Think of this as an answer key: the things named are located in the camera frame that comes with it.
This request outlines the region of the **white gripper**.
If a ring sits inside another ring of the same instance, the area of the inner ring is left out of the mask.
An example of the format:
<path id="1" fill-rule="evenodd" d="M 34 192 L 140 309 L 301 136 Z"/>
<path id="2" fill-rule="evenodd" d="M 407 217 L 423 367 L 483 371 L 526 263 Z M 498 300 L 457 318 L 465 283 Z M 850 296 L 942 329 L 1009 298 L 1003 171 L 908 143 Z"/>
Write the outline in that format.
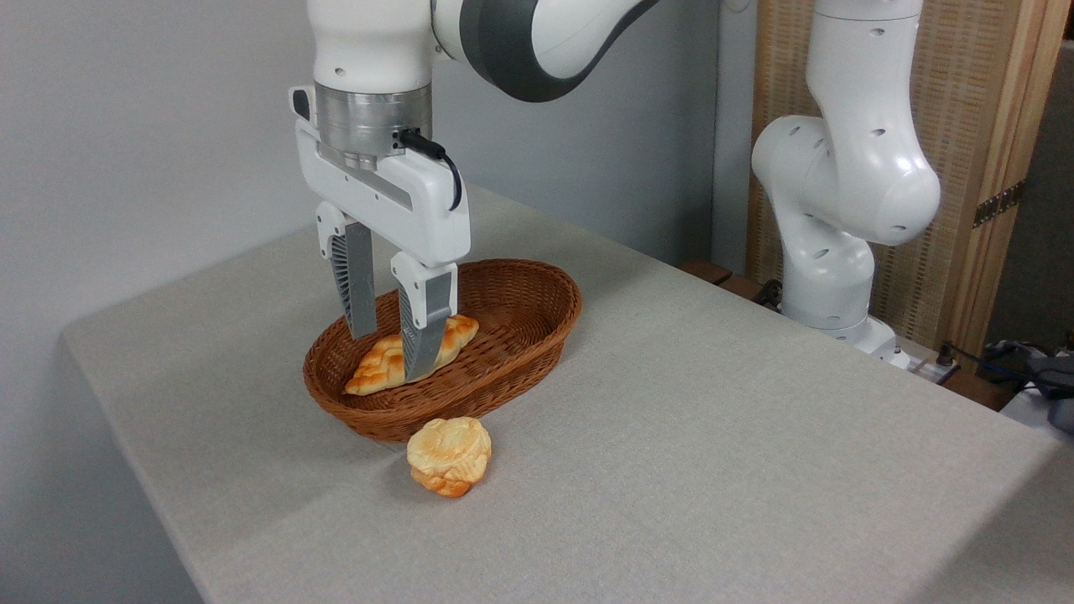
<path id="1" fill-rule="evenodd" d="M 352 94 L 297 86 L 290 104 L 300 171 L 326 200 L 317 207 L 320 251 L 352 339 L 377 330 L 372 230 L 400 248 L 391 269 L 400 284 L 405 378 L 424 378 L 440 355 L 446 320 L 458 312 L 454 263 L 471 251 L 464 187 L 445 161 L 400 142 L 403 131 L 432 133 L 432 88 Z"/>

